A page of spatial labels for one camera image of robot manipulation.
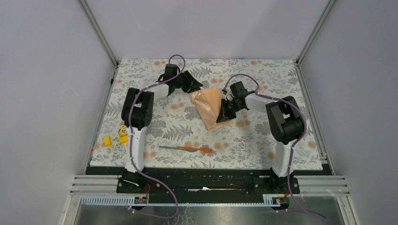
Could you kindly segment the orange cloth napkin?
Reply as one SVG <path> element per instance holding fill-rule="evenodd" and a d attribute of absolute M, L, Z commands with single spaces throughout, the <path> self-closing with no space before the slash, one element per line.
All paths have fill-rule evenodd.
<path fill-rule="evenodd" d="M 223 99 L 217 86 L 195 91 L 190 94 L 190 97 L 208 131 L 216 130 L 234 122 L 234 119 L 224 122 L 216 121 L 220 114 Z"/>

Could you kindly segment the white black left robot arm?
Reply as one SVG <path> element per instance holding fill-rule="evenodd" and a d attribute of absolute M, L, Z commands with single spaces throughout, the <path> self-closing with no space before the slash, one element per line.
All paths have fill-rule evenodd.
<path fill-rule="evenodd" d="M 175 64 L 167 64 L 156 83 L 138 89 L 129 88 L 123 103 L 121 118 L 127 127 L 128 160 L 125 170 L 134 174 L 128 180 L 128 187 L 135 193 L 145 188 L 145 179 L 139 174 L 144 169 L 144 143 L 147 127 L 153 117 L 154 101 L 171 95 L 176 89 L 184 93 L 201 90 L 203 84 L 188 71 L 181 71 Z"/>

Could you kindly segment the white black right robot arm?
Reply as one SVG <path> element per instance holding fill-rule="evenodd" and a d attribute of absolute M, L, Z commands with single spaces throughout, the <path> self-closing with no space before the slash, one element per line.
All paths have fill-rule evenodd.
<path fill-rule="evenodd" d="M 242 82 L 230 86 L 231 98 L 221 100 L 217 122 L 236 118 L 240 110 L 256 110 L 268 117 L 269 128 L 276 140 L 276 160 L 265 184 L 275 193 L 283 192 L 293 181 L 292 147 L 305 134 L 307 125 L 296 100 L 292 96 L 275 98 L 248 91 Z"/>

